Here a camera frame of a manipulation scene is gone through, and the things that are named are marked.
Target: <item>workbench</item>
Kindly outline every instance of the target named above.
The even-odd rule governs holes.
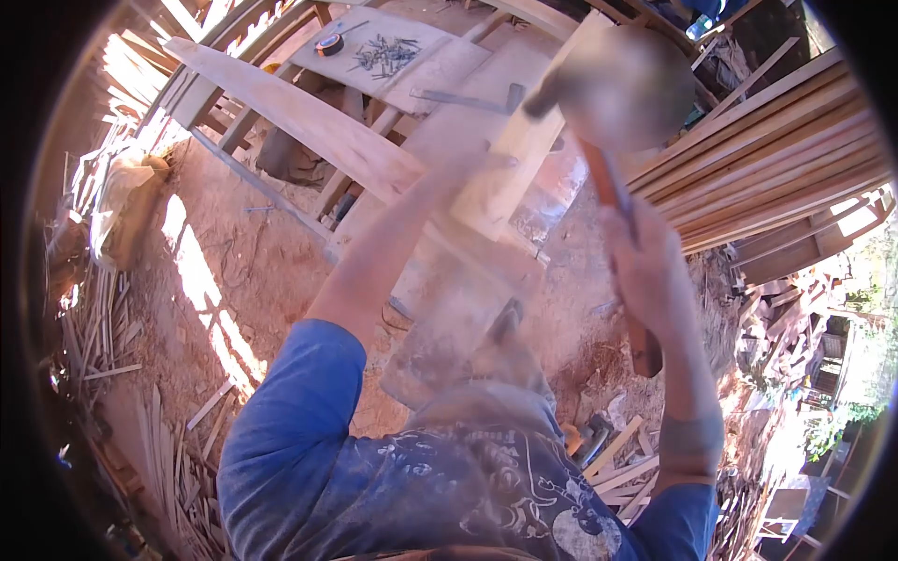
[[[504,12],[491,14],[465,35],[455,37],[421,22],[368,6],[356,6],[332,22],[322,22],[321,32],[294,52],[275,76],[208,49],[191,47],[186,41],[176,45],[178,40],[174,39],[170,51],[175,56],[198,73],[199,78],[229,92],[230,103],[242,105],[217,143],[198,130],[199,121],[190,123],[191,133],[243,179],[265,193],[275,206],[320,235],[328,253],[339,259],[356,232],[364,229],[416,177],[444,161],[453,151],[484,139],[495,143],[511,126],[510,119],[517,119],[515,131],[520,130],[519,136],[528,138],[531,125],[517,114],[509,116],[462,105],[436,104],[409,96],[411,88],[421,88],[503,101],[511,83],[521,84],[526,92],[536,87],[550,63],[557,64],[553,57],[560,47],[558,39],[565,39],[570,34],[568,30],[576,30],[577,24],[536,0],[497,4],[513,5],[519,13],[524,13],[524,9],[536,10],[533,23],[537,29],[516,33],[495,53],[477,43],[507,21],[509,15]],[[597,13],[591,22],[594,26],[598,24],[596,29],[612,25]],[[314,52],[317,40],[334,31],[346,30],[349,30],[344,37],[346,45],[337,55],[319,57]],[[368,41],[379,40],[378,35],[387,40],[411,39],[420,46],[420,51],[394,75],[375,80],[375,73],[364,68],[353,69],[353,66],[358,64],[359,49],[371,44]],[[347,89],[356,89],[371,97],[369,106],[377,107],[379,102],[383,111],[371,115],[366,123],[369,128],[365,128],[354,118],[303,92],[304,76],[310,75],[325,76],[345,84]],[[296,86],[289,85],[297,76]],[[212,100],[212,105],[221,107],[221,100]],[[271,178],[263,179],[232,156],[240,143],[245,142],[243,137],[259,115],[338,168],[312,209],[299,208],[281,193],[284,185]],[[406,138],[400,141],[399,148],[383,137],[395,127],[400,128],[401,121]],[[535,130],[539,130],[538,124],[534,125]],[[524,152],[528,160],[522,165],[526,163],[524,167],[533,169],[535,175],[524,176],[529,187],[524,183],[526,191],[520,205],[506,219],[507,224],[500,228],[498,237],[493,238],[497,241],[482,237],[447,216],[435,216],[425,227],[425,235],[391,298],[393,305],[415,320],[415,324],[402,348],[387,364],[382,379],[388,393],[409,407],[414,408],[427,399],[427,388],[419,390],[409,385],[418,386],[423,382],[427,386],[420,376],[429,372],[429,364],[435,360],[445,364],[447,354],[452,360],[463,360],[510,297],[525,298],[541,285],[549,262],[541,246],[567,211],[587,174],[575,139],[567,133],[556,139],[557,131],[542,133],[552,134],[537,143],[544,145],[545,151],[534,152],[528,146]],[[330,212],[352,180],[365,188],[365,192],[332,232],[320,219]]]

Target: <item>printed graphic on shirt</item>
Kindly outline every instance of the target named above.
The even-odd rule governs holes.
[[[611,559],[621,548],[614,515],[562,446],[541,434],[456,424],[388,436],[378,453],[399,471],[445,484],[445,474],[434,471],[432,459],[447,441],[463,443],[482,473],[488,474],[489,493],[459,520],[468,534],[500,528],[519,539],[551,539],[583,561]],[[456,483],[448,481],[449,487]]]

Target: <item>hammer head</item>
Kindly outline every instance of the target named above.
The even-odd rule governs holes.
[[[686,56],[663,35],[624,25],[574,47],[523,107],[530,117],[542,118],[558,104],[581,138],[629,152],[673,136],[694,99]]]

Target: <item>sunlight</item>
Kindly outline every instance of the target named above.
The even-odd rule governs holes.
[[[878,197],[868,197],[870,201],[875,201]],[[837,215],[838,213],[851,208],[853,205],[856,205],[860,200],[860,197],[850,198],[847,201],[843,201],[837,205],[830,206],[830,211]],[[842,232],[842,235],[845,237],[850,236],[854,232],[857,232],[864,226],[872,224],[876,221],[876,215],[873,214],[873,211],[869,206],[865,206],[863,208],[859,208],[855,212],[851,213],[848,216],[845,216],[839,221],[839,229]]]
[[[258,382],[265,379],[268,362],[260,361],[252,352],[228,310],[218,310],[222,304],[221,291],[193,228],[187,224],[187,208],[177,195],[172,195],[168,200],[161,231],[166,246],[173,253],[172,260],[178,268],[181,289],[193,304],[199,321],[209,329],[209,345],[215,351],[218,362],[228,379],[249,397],[254,392],[250,377],[233,353],[243,360],[250,376]]]

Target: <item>dirt ground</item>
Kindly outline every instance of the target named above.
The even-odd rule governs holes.
[[[402,0],[389,3],[386,9],[457,34],[488,13],[484,9],[465,12],[458,3],[437,14],[442,7],[445,4],[439,0]],[[342,9],[331,7],[335,17]],[[310,27],[309,35],[317,31],[315,25]],[[298,40],[289,41],[273,58],[284,50],[288,54]],[[142,257],[129,278],[132,317],[142,318],[145,324],[135,352],[135,362],[143,369],[104,379],[105,394],[100,400],[119,448],[138,471],[145,469],[145,463],[133,416],[134,392],[149,396],[153,384],[158,385],[165,420],[181,425],[229,375],[242,381],[232,390],[239,398],[227,412],[209,456],[210,463],[217,465],[231,421],[264,379],[291,324],[304,316],[332,269],[321,239],[294,218],[278,210],[246,210],[269,202],[196,141],[175,146],[170,160],[173,172]],[[297,200],[314,194],[292,195]],[[521,334],[556,392],[560,422],[576,425],[603,412],[620,425],[639,414],[656,446],[664,375],[645,380],[630,373],[629,349],[620,306],[613,301],[596,208],[594,190],[587,183],[550,233],[544,248],[551,257],[546,282],[541,292],[524,303]],[[690,271],[721,397],[743,396],[744,388],[734,378],[738,302],[729,297],[727,268],[717,253],[705,252],[690,258]],[[408,320],[389,305],[383,307],[350,427],[353,435],[381,436],[405,423],[409,411],[383,393],[377,382],[408,328]],[[609,411],[619,396],[623,397]],[[746,399],[747,395],[739,397],[731,412],[738,411]],[[224,402],[186,433],[189,447],[202,449]],[[750,447],[752,435],[761,430],[754,428],[761,416],[752,415],[749,423],[741,417],[727,421],[727,427],[740,436],[731,457]],[[629,444],[624,453],[635,446]]]

